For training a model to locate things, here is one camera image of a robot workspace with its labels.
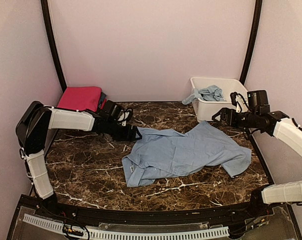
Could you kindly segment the crumpled blue cloth in bin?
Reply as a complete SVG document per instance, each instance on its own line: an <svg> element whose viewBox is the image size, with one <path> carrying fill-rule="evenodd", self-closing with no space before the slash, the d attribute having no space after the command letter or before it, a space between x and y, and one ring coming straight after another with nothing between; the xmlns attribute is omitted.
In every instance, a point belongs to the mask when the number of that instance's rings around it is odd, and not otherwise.
<svg viewBox="0 0 302 240"><path fill-rule="evenodd" d="M182 104L188 105L195 100L202 100L207 102L225 102L223 91L216 85L208 86L207 88L197 89L194 88L191 94L182 100Z"/></svg>

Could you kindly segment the left black frame post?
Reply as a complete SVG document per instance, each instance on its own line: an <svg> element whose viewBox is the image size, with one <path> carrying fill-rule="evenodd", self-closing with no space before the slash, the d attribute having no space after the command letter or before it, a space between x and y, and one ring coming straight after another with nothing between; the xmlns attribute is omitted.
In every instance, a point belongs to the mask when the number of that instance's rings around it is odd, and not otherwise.
<svg viewBox="0 0 302 240"><path fill-rule="evenodd" d="M59 59L59 54L54 38L54 33L53 33L53 27L52 27L52 22L51 22L51 17L50 17L50 11L49 11L49 4L48 0L41 0L41 9L42 9L42 15L43 15L43 21L44 21L44 26L46 30L46 35L47 35L47 40L49 43L49 48L52 56L52 60L54 63L55 71L58 77L58 81L61 87L62 92L65 92L67 88L67 84L65 81L65 77L63 74L62 66L60 63Z"/></svg>

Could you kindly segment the folded dark blue garment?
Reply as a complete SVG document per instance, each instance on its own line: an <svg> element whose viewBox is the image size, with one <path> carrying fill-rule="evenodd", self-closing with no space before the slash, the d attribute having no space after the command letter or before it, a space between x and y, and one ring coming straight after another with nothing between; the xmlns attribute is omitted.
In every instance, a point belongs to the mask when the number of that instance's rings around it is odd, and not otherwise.
<svg viewBox="0 0 302 240"><path fill-rule="evenodd" d="M101 92L100 99L99 99L99 105L102 105L105 99L106 99L106 94L104 92Z"/></svg>

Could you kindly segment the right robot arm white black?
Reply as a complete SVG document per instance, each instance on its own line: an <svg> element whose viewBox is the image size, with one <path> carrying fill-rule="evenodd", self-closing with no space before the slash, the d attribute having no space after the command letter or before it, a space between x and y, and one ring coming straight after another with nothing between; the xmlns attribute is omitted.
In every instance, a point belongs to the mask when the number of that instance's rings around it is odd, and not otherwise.
<svg viewBox="0 0 302 240"><path fill-rule="evenodd" d="M302 128L295 119L281 111L236 112L234 109L222 108L212 116L212 120L223 126L238 129L256 129L261 133L282 141L302 157ZM283 184L273 184L255 191L253 200L246 205L246 213L256 217L265 209L265 205L277 203L302 204L302 180Z"/></svg>

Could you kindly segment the black frame post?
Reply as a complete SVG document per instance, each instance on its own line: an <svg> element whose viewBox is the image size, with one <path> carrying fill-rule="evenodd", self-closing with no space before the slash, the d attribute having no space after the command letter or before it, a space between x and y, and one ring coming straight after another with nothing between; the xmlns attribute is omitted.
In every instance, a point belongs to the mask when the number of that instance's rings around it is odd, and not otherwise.
<svg viewBox="0 0 302 240"><path fill-rule="evenodd" d="M249 41L248 41L248 46L247 46L247 51L240 75L240 83L242 85L245 85L245 82L247 80L249 68L251 65L251 60L253 57L253 52L255 48L255 43L257 39L257 34L258 34L258 29L259 29L259 24L260 24L260 17L262 13L262 5L263 1L262 0L256 0L255 1L255 7L254 7L254 13L253 13L253 20L252 20L252 26L251 26L251 31L250 31L250 36L249 36Z"/></svg>
<svg viewBox="0 0 302 240"><path fill-rule="evenodd" d="M67 88L67 84L65 81L65 77L63 74L62 66L60 63L59 59L59 54L54 38L54 33L53 33L53 27L52 27L52 22L51 22L51 17L50 17L50 11L49 11L49 4L48 0L41 0L41 9L42 9L42 15L43 15L43 21L44 21L44 26L46 30L46 35L47 35L47 40L49 43L49 48L52 56L52 60L54 63L55 71L58 77L58 81L61 87L62 92L65 92Z"/></svg>

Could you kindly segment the folded red garment underneath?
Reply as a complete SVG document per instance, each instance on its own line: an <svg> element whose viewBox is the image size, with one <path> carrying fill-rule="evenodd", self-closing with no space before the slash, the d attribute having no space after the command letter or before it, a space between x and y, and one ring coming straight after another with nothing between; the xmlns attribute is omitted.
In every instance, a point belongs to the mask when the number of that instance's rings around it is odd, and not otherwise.
<svg viewBox="0 0 302 240"><path fill-rule="evenodd" d="M98 102L98 106L97 106L97 112L100 111L101 109L103 109L105 103L107 102L107 99L104 98L104 99L100 99L99 102Z"/></svg>

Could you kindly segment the white plastic bin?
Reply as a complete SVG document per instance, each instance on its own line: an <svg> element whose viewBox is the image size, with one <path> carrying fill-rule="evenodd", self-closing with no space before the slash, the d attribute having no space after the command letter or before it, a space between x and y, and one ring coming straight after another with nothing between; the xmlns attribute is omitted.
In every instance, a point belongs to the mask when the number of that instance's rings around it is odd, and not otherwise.
<svg viewBox="0 0 302 240"><path fill-rule="evenodd" d="M209 78L209 77L192 77L190 78L191 91L194 88L203 89L211 85L216 85L223 91L223 96L226 101L203 101L200 99L195 100L192 106L197 117L197 121L200 123L202 121L211 121L212 115L218 112L222 108L236 109L232 105L230 94L237 92L241 94L247 101L247 90L237 79L231 78Z"/></svg>

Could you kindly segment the light blue button shirt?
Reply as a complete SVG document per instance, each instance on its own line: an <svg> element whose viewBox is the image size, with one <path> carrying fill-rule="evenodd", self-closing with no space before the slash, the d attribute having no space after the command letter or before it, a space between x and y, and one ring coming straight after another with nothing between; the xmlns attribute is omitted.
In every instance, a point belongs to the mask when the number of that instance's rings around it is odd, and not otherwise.
<svg viewBox="0 0 302 240"><path fill-rule="evenodd" d="M238 145L206 121L187 133L140 127L142 138L122 159L128 187L153 184L156 179L186 177L203 167L221 165L230 177L251 164L252 151Z"/></svg>

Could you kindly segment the folded pink red garment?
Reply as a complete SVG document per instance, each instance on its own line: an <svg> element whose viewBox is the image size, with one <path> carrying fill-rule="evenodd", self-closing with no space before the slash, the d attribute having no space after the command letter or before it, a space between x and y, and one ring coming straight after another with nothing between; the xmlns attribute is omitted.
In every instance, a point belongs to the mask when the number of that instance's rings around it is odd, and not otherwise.
<svg viewBox="0 0 302 240"><path fill-rule="evenodd" d="M96 86L67 87L57 107L67 110L96 112L102 89Z"/></svg>

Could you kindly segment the right black frame post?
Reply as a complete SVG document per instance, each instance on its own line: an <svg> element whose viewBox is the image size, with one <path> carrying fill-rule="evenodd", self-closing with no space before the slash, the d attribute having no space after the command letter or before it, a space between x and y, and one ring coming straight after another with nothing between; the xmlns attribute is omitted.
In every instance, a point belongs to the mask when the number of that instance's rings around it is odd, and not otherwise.
<svg viewBox="0 0 302 240"><path fill-rule="evenodd" d="M253 20L252 20L252 26L251 26L251 31L250 31L250 36L249 36L249 41L248 41L248 46L247 46L247 51L240 75L240 83L242 85L245 85L245 82L247 80L249 68L251 65L251 60L253 57L253 52L255 48L255 43L257 39L257 34L258 34L258 29L259 29L259 24L260 24L260 17L262 13L262 5L263 1L262 0L256 0L255 1L255 7L254 7L254 13L253 13Z"/></svg>

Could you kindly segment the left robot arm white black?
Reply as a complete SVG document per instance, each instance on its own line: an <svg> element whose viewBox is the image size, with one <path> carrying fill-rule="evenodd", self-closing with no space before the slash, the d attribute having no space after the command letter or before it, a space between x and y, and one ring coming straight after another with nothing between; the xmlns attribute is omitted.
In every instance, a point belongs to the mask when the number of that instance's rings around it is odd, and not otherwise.
<svg viewBox="0 0 302 240"><path fill-rule="evenodd" d="M128 123L132 116L131 108L124 109L110 100L97 111L70 110L43 105L39 101L30 104L18 122L15 133L27 176L33 183L35 192L44 200L41 208L49 217L57 218L61 214L61 206L50 199L55 193L45 166L47 132L51 129L72 129L107 134L115 141L137 141L142 135L136 126Z"/></svg>

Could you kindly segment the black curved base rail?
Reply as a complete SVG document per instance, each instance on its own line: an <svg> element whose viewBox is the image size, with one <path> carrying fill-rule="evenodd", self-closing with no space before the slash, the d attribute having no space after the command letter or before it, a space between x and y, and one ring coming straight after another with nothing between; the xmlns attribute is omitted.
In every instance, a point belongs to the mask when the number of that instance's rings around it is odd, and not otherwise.
<svg viewBox="0 0 302 240"><path fill-rule="evenodd" d="M272 215L270 207L258 210L255 215L247 212L248 202L230 206L201 208L196 210L178 211L124 211L107 210L91 207L81 207L57 203L57 218L62 219L65 213L67 222L77 221L84 225L98 226L100 223L127 224L127 225L174 225L206 223L210 225L234 226L242 225L246 220Z"/></svg>

